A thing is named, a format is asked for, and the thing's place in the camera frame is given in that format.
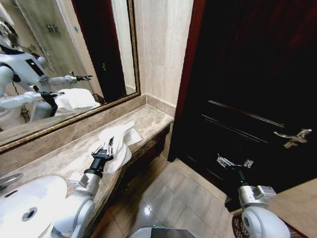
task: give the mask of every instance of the white towel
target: white towel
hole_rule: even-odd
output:
[[[100,106],[87,89],[62,89],[59,90],[59,93],[61,92],[64,94],[55,98],[58,107],[56,116],[63,113],[81,113]]]
[[[99,134],[100,141],[90,146],[89,153],[95,151],[104,142],[106,142],[105,145],[108,145],[113,137],[113,160],[106,162],[105,173],[112,174],[131,159],[132,154],[128,146],[142,140],[133,126],[134,122],[131,121],[126,125],[107,128]]]

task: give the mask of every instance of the sink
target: sink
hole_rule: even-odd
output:
[[[59,176],[38,178],[1,194],[1,237],[39,237],[66,194],[66,182]]]

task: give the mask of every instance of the door handle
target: door handle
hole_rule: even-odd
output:
[[[305,136],[310,134],[312,131],[312,129],[302,129],[297,135],[285,135],[276,131],[273,133],[279,137],[290,139],[286,144],[284,144],[284,147],[289,149],[292,146],[298,146],[296,142],[306,143],[307,139],[305,139]]]

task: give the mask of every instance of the marble countertop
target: marble countertop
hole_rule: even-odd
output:
[[[135,122],[134,128],[142,138],[142,141],[129,146],[132,154],[134,154],[152,138],[168,127],[173,122],[173,118],[146,104],[7,174],[8,176],[16,173],[23,173],[23,177],[3,190],[3,193],[26,182],[47,175],[58,175],[67,182],[67,179],[73,172],[83,172],[85,169],[89,168],[92,163],[92,156],[88,152],[88,149],[90,145],[98,141],[98,135],[102,130],[108,127],[126,124],[130,121]],[[102,209],[103,205],[108,200],[112,190],[117,184],[118,178],[122,175],[123,168],[124,167],[113,174],[104,173],[104,176],[100,181],[99,190],[94,199],[96,205],[95,214],[99,213],[100,209]],[[67,182],[67,188],[67,194],[69,195],[73,191],[69,182]]]

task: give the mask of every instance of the door frame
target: door frame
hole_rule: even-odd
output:
[[[168,161],[173,162],[176,159],[177,148],[179,148],[179,136],[181,135],[181,118],[183,116],[185,101],[188,94],[188,86],[191,78],[191,72],[196,55],[196,48],[203,23],[207,0],[194,0],[191,22],[189,25],[188,39],[185,51],[182,77],[180,80],[178,100],[174,118],[173,132],[168,153]]]

